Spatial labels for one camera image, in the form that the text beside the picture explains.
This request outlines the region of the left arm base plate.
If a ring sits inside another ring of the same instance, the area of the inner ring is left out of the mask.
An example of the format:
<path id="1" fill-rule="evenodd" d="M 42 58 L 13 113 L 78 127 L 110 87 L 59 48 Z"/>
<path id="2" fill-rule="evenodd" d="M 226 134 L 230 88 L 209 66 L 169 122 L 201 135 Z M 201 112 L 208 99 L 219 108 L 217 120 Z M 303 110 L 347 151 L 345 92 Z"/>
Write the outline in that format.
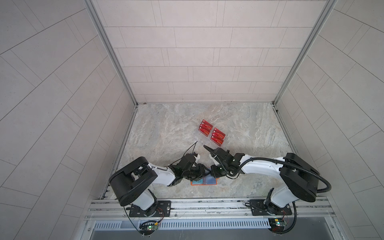
<path id="1" fill-rule="evenodd" d="M 171 211 L 171 201 L 156 201 L 147 210 L 139 206 L 132 205 L 129 212 L 131 218 L 160 218 L 169 217 Z"/>

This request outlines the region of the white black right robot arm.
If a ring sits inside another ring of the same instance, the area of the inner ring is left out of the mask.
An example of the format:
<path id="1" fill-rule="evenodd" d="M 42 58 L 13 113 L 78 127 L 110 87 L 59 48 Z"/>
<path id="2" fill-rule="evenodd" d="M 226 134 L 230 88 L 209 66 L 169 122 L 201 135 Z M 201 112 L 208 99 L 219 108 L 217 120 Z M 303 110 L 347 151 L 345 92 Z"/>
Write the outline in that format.
<path id="1" fill-rule="evenodd" d="M 206 145 L 204 148 L 217 163 L 211 166 L 211 175 L 216 179 L 259 174 L 283 181 L 278 188 L 272 188 L 264 200 L 265 209 L 271 214 L 276 215 L 280 209 L 297 200 L 313 203 L 318 193 L 328 192 L 332 188 L 316 169 L 294 153 L 271 159 L 241 153 L 232 156 L 222 148 L 212 149 Z"/>

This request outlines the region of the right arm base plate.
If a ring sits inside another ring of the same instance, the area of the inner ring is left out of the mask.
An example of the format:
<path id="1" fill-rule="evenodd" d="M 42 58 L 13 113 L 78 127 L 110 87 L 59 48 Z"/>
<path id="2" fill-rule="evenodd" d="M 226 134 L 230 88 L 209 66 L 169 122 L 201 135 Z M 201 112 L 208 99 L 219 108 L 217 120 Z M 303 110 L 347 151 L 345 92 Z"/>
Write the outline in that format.
<path id="1" fill-rule="evenodd" d="M 267 205 L 264 200 L 249 200 L 245 206 L 251 209 L 253 216 L 290 216 L 293 214 L 290 205 L 280 208 L 272 203 Z"/>

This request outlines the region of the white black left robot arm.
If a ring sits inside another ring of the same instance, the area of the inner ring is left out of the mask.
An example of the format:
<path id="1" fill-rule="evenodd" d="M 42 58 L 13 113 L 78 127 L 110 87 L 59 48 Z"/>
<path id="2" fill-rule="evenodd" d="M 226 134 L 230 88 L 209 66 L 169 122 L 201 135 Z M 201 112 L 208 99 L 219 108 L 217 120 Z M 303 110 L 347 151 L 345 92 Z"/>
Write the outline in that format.
<path id="1" fill-rule="evenodd" d="M 200 155 L 186 154 L 175 163 L 159 167 L 139 157 L 121 168 L 109 178 L 120 206 L 133 205 L 152 215 L 158 208 L 158 200 L 149 190 L 150 185 L 173 187 L 186 179 L 199 181 L 211 173 L 203 164 L 198 164 Z"/>

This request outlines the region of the orange card holder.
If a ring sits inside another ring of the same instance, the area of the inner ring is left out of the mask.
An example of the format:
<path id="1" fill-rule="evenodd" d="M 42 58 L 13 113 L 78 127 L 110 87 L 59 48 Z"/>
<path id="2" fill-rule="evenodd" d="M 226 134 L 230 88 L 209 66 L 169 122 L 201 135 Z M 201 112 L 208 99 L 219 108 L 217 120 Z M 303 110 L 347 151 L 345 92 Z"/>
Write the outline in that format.
<path id="1" fill-rule="evenodd" d="M 217 179 L 215 179 L 211 175 L 205 176 L 202 179 L 204 180 L 203 185 L 191 185 L 191 186 L 215 186 L 215 185 L 217 185 Z"/>

